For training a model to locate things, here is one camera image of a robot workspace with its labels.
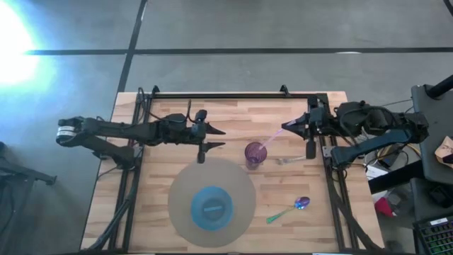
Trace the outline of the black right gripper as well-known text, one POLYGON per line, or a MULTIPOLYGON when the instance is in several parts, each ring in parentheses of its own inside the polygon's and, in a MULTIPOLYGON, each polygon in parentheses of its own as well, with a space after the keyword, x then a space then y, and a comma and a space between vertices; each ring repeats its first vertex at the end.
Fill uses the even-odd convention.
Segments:
POLYGON ((309 97, 307 103, 308 111, 306 113, 299 118, 281 124, 281 128, 300 136, 303 140, 308 138, 308 141, 306 142, 306 158, 314 159, 316 157, 315 136, 334 135, 334 129, 328 120, 329 114, 324 107, 319 105, 317 97, 309 97), (306 131, 305 127, 293 126, 305 125, 306 122, 308 131, 306 131))

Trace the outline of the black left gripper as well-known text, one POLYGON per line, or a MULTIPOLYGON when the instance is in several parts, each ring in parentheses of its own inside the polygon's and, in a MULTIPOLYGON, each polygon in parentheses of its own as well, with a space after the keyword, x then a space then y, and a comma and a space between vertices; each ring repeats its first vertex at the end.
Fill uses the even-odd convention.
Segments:
MULTIPOLYGON (((206 117, 206 110, 199 110, 196 113, 194 120, 191 120, 189 118, 189 115, 183 115, 182 113, 173 113, 167 115, 163 118, 161 123, 161 131, 164 143, 172 143, 175 145, 197 145, 197 163, 204 163, 204 140, 206 138, 206 134, 225 135, 224 131, 212 127, 209 123, 205 123, 206 117)), ((206 152, 222 145, 225 145, 225 142, 207 142, 206 152)))

